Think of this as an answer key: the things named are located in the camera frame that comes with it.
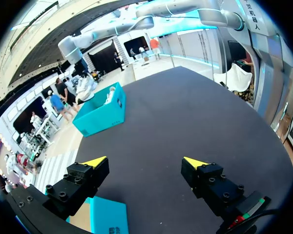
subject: sign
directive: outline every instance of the sign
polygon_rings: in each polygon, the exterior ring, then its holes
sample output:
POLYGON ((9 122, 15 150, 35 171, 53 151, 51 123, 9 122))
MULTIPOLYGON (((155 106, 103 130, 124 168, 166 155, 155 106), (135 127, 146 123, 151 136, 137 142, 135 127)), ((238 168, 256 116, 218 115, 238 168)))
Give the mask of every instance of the sign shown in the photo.
POLYGON ((264 21, 262 10, 253 0, 240 0, 246 14, 250 31, 268 35, 267 25, 264 21))

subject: floor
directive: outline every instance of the floor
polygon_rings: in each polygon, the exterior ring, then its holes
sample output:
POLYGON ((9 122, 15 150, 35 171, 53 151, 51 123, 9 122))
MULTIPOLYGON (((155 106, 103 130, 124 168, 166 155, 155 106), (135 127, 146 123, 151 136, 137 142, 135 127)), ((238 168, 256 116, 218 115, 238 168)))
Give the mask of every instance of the floor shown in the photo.
MULTIPOLYGON (((212 67, 210 65, 181 58, 173 58, 173 62, 175 66, 184 66, 212 79, 212 67)), ((120 69, 116 69, 108 73, 99 82, 96 92, 116 82, 124 86, 172 67, 171 57, 161 56, 160 60, 156 60, 155 56, 152 56, 147 62, 140 59, 125 67, 123 72, 120 69)), ((218 72, 219 69, 215 66, 214 73, 218 72)), ((75 161, 82 138, 82 134, 74 127, 72 120, 69 122, 64 120, 61 129, 53 137, 55 143, 49 146, 39 158, 44 160, 44 164, 36 178, 35 186, 41 192, 44 193, 46 184, 54 184, 59 181, 63 174, 65 174, 66 167, 75 161)), ((90 231, 89 215, 87 214, 89 214, 89 207, 84 205, 74 217, 70 218, 70 223, 90 231)))

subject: teal plastic bin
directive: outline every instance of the teal plastic bin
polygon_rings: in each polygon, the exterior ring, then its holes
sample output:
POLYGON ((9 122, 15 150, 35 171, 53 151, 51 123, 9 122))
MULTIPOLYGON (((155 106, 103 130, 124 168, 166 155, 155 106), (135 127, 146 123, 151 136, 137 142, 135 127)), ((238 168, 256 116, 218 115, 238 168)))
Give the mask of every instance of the teal plastic bin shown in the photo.
POLYGON ((126 205, 97 196, 91 198, 90 228, 95 234, 129 234, 126 205))
POLYGON ((125 121, 126 95, 117 82, 97 92, 85 102, 73 120, 75 127, 88 137, 125 121), (115 87, 109 104, 104 105, 110 87, 115 87))

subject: man in black shirt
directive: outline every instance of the man in black shirt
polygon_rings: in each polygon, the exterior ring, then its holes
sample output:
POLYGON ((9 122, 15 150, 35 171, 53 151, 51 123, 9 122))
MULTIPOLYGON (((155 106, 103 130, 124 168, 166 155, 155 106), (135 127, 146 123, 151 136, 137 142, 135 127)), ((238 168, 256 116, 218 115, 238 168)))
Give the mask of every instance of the man in black shirt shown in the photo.
POLYGON ((115 59, 117 65, 119 66, 119 68, 123 71, 122 62, 121 62, 121 59, 119 58, 119 56, 117 55, 117 52, 114 53, 114 59, 115 59))
POLYGON ((62 99, 64 99, 64 101, 70 105, 74 111, 78 112, 79 111, 79 106, 76 105, 76 107, 74 106, 74 103, 76 103, 76 97, 75 95, 73 95, 72 93, 70 93, 67 89, 67 86, 61 81, 60 78, 57 78, 57 80, 55 81, 56 83, 56 88, 58 90, 58 93, 60 95, 60 97, 62 99))

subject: black table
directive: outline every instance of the black table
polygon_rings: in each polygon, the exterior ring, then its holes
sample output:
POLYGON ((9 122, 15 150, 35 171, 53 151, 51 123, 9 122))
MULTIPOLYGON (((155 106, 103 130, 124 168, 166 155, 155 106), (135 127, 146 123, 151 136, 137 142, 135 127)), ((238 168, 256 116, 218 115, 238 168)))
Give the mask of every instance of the black table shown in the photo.
MULTIPOLYGON (((123 202, 131 234, 214 234, 222 223, 196 199, 180 174, 188 156, 224 167, 224 174, 285 201, 293 167, 273 130, 243 100, 183 67, 124 87, 126 119, 83 138, 77 162, 107 156, 110 174, 97 196, 123 202)), ((259 229, 271 216, 260 218, 259 229)))

